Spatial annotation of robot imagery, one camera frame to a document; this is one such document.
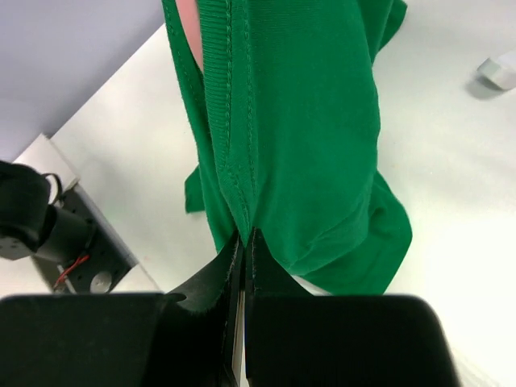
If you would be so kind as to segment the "green t shirt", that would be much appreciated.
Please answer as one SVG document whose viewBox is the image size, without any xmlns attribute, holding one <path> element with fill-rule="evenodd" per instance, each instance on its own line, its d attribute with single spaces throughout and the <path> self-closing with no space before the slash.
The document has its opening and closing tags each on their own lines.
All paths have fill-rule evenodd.
<svg viewBox="0 0 516 387">
<path fill-rule="evenodd" d="M 185 209 L 217 250 L 260 231 L 291 275 L 333 295 L 384 293 L 412 240 L 377 167 L 372 66 L 403 1 L 197 1 L 204 72 L 163 4 L 198 152 Z"/>
</svg>

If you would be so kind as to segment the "pink plastic hanger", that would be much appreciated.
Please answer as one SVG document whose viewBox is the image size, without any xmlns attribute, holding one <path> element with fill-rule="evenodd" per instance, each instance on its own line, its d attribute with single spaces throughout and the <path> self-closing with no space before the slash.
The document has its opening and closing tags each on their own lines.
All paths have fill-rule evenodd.
<svg viewBox="0 0 516 387">
<path fill-rule="evenodd" d="M 177 11 L 192 56 L 204 72 L 202 55 L 202 35 L 198 2 L 196 0 L 176 0 Z"/>
</svg>

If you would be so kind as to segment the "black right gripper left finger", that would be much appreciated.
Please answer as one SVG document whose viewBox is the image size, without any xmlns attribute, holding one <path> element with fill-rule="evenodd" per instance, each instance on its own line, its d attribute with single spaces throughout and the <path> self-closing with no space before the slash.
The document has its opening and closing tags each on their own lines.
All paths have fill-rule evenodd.
<svg viewBox="0 0 516 387">
<path fill-rule="evenodd" d="M 170 293 L 1 302 L 4 386 L 237 386 L 243 246 L 231 237 Z"/>
</svg>

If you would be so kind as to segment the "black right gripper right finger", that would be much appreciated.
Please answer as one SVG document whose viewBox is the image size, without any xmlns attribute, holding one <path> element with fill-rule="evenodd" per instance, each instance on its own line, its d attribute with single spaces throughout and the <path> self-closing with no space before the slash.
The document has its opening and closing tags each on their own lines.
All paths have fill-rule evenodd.
<svg viewBox="0 0 516 387">
<path fill-rule="evenodd" d="M 413 296 L 315 296 L 272 257 L 245 252 L 246 376 L 252 386 L 457 386 L 440 322 Z"/>
</svg>

